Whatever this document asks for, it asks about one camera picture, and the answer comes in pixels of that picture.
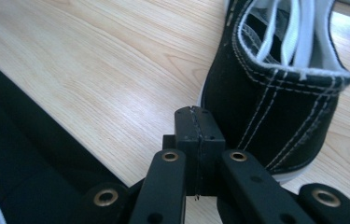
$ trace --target wood grain surface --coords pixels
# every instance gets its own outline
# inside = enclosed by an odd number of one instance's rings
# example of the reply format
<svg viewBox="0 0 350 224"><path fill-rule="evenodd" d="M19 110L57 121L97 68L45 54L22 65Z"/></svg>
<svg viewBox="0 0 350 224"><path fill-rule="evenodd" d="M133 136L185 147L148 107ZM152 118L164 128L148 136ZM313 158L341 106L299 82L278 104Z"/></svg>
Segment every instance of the wood grain surface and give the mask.
<svg viewBox="0 0 350 224"><path fill-rule="evenodd" d="M350 70L350 7L331 34ZM223 29L219 0L0 0L0 70L130 186L174 112L195 105ZM313 166L285 188L328 184L350 198L350 87ZM188 198L187 223L220 223L214 198Z"/></svg>

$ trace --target black canvas sneaker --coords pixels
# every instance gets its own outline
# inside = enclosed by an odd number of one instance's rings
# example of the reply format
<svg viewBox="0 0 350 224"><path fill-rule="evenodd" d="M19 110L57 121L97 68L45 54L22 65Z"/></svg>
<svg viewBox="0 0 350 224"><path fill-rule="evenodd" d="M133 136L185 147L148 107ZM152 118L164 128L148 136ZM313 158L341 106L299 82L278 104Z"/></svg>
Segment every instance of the black canvas sneaker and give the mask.
<svg viewBox="0 0 350 224"><path fill-rule="evenodd" d="M230 148L251 152L281 182L322 147L350 84L329 33L332 0L232 0L199 103Z"/></svg>

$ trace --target brass grommet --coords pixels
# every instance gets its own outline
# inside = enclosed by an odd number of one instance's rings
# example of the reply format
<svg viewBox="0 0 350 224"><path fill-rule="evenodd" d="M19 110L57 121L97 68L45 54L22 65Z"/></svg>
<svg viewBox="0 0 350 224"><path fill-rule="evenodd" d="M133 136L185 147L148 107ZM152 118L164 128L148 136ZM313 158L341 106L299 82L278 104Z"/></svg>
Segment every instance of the brass grommet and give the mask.
<svg viewBox="0 0 350 224"><path fill-rule="evenodd" d="M177 161L178 155L175 152L169 151L162 154L162 159L165 161Z"/></svg>
<svg viewBox="0 0 350 224"><path fill-rule="evenodd" d="M231 159L235 160L235 161L246 161L247 160L247 156L246 154L242 153L242 152L232 152L230 154Z"/></svg>
<svg viewBox="0 0 350 224"><path fill-rule="evenodd" d="M103 196L111 196L108 199L102 198ZM119 194L114 189L102 189L93 198L93 202L100 207L109 206L119 198Z"/></svg>
<svg viewBox="0 0 350 224"><path fill-rule="evenodd" d="M338 207L341 205L341 201L340 199L335 196L334 194L332 194L331 192L328 192L326 190L323 189L314 189L312 191L312 195L314 196L314 198L329 207Z"/></svg>

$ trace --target black fabric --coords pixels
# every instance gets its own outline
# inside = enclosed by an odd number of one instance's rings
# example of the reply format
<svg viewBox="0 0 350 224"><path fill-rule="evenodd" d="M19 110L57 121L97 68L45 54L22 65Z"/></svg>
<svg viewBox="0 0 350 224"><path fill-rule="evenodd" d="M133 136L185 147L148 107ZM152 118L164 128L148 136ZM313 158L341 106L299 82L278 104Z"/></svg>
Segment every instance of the black fabric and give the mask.
<svg viewBox="0 0 350 224"><path fill-rule="evenodd" d="M103 182L122 185L0 72L0 207L7 223L64 223Z"/></svg>

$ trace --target white stitching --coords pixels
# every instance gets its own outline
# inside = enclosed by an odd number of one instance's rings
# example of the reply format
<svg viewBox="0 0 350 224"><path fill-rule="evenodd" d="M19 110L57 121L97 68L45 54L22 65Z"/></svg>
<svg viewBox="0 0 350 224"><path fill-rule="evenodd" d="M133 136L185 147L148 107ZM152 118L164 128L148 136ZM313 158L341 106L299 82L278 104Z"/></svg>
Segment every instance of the white stitching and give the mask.
<svg viewBox="0 0 350 224"><path fill-rule="evenodd" d="M274 75L273 75L273 79L274 79L275 75L277 74L277 72L278 72L278 71L275 70L275 73L274 73ZM274 102L274 99L275 99L275 97L276 97L276 95L277 95L277 92L278 92L278 89L276 88L275 91L274 91L274 93L273 93L273 98L271 99L270 104L269 104L268 107L265 109L264 114L262 115L261 119L260 119L259 122L257 123L256 128L254 129L254 132L253 132L253 133L251 134L251 136L249 137L249 139L248 139L248 141L247 141L245 147L243 148L243 150L246 150L246 149L247 149L248 145L250 144L251 140L253 139L254 135L256 134L257 130L259 129L260 124L265 120L265 117L267 116L268 112L271 110L271 107L272 107L272 105L273 105L273 102Z"/></svg>
<svg viewBox="0 0 350 224"><path fill-rule="evenodd" d="M334 81L334 77L331 78L331 88L328 88L326 90L326 92L331 91L332 87L334 86L335 81ZM300 126L300 128L294 133L294 135L291 137L291 139L286 143L286 145L282 148L282 150L276 155L276 157L273 158L273 160L271 160L271 162L265 166L265 168L270 167L273 163L275 163L278 158L280 156L282 156L282 154L286 151L286 149L288 148L288 146L291 144L291 142L300 135L301 130L303 129L303 127L306 125L306 123L312 118L312 116L315 113L315 109L317 108L318 105L320 105L319 100L321 99L321 97L323 97L324 95L320 95L319 97L316 98L315 100L315 104L314 107L311 109L311 112L309 113L309 116L306 118L306 120L302 123L302 125ZM293 145L293 147L286 153L286 155L272 168L274 169L275 167L277 167L279 164L281 164L285 158L287 158L289 156L289 153L292 152L296 145L300 142L300 140L302 140L302 138L311 131L311 128L314 126L314 124L316 123L316 120L320 118L320 116L322 115L322 113L324 112L324 110L326 109L325 107L327 106L327 101L330 99L330 97L327 97L325 102L324 102L324 106L320 109L320 112L317 114L316 119L312 122L311 126L304 132L304 134L302 135L302 137L297 141L296 144Z"/></svg>
<svg viewBox="0 0 350 224"><path fill-rule="evenodd" d="M252 76L250 76L250 74L248 72L251 72L255 75L259 75L261 77L265 77L265 74L262 74L260 72L254 71L251 67L248 66L248 64L245 62L244 57L242 57L240 54L240 50L238 49L237 45L236 45L236 37L237 37L237 32L233 32L232 33L232 49L235 52L235 57L238 59L238 62L241 64L241 66L246 70L246 74L247 76L254 82L257 82L260 85L263 86L267 86L266 83L261 82L256 80L255 78L253 78ZM314 89L319 89L319 90L325 90L326 88L324 87L320 87L320 86L314 86L314 85L307 85L307 84L300 84L300 83L296 83L296 82L291 82L291 81L287 81L287 80L277 80L278 82L284 82L290 85L296 85L299 87L306 87L306 88L314 88ZM322 93L318 93L318 92L312 92L312 91L299 91L299 90L294 90L294 89L289 89L289 88L280 88L277 87L278 90L285 90L285 91L294 91L294 92L298 92L298 93L304 93L304 94L312 94L312 95L321 95ZM332 94L325 94L325 95L330 95L330 96L336 96L340 93L340 91L343 90L343 88L338 89L337 91L333 91Z"/></svg>
<svg viewBox="0 0 350 224"><path fill-rule="evenodd" d="M270 104L268 105L267 109L265 110L264 115L262 116L262 118L259 120L259 123L257 124L256 128L254 129L254 132L252 133L252 135L250 136L249 140L247 141L246 146L244 147L244 150L248 147L248 145L250 144L251 140L253 139L254 135L256 134L257 130L259 129L260 124L264 121L265 117L267 116L268 112L271 109L271 106L273 105L274 102L274 98L277 95L277 89L275 90L275 92L273 93L273 98L270 101Z"/></svg>
<svg viewBox="0 0 350 224"><path fill-rule="evenodd" d="M277 70L275 70L275 74L274 74L273 77L271 78L270 83L273 82L273 78L274 78L274 76L275 76L276 74L277 74ZM240 148L241 144L244 142L245 137L247 136L248 131L250 130L251 125L252 125L253 122L254 122L254 119L256 118L257 114L259 113L259 110L261 109L262 103L264 102L265 97L266 97L266 95L267 95L269 89L270 89L269 87L266 87L265 92L264 92L264 94L262 95L261 100L259 101L259 106L257 107L257 109L256 109L256 111L255 111L255 113L254 113L254 115L253 115L253 117L252 117L252 119L251 119L250 122L248 123L247 128L246 128L245 133L244 133L244 136L242 137L241 141L240 141L239 144L238 144L238 147L236 147L236 148Z"/></svg>
<svg viewBox="0 0 350 224"><path fill-rule="evenodd" d="M275 165L273 166L273 168L271 168L271 170L273 170L274 168L276 168L277 166L281 165L291 154L292 152L301 144L301 140L304 139L308 139L308 133L312 132L313 130L315 130L315 128L318 126L317 124L320 122L320 117L322 116L322 114L325 112L326 107L328 105L328 100L330 99L330 97L326 98L326 101L323 105L323 107L321 108L319 114L316 116L314 122L312 122L311 126L308 128L308 130L306 130L306 132L302 135L302 137L297 141L296 144L294 144L294 146L288 151L288 153L286 153L286 155Z"/></svg>

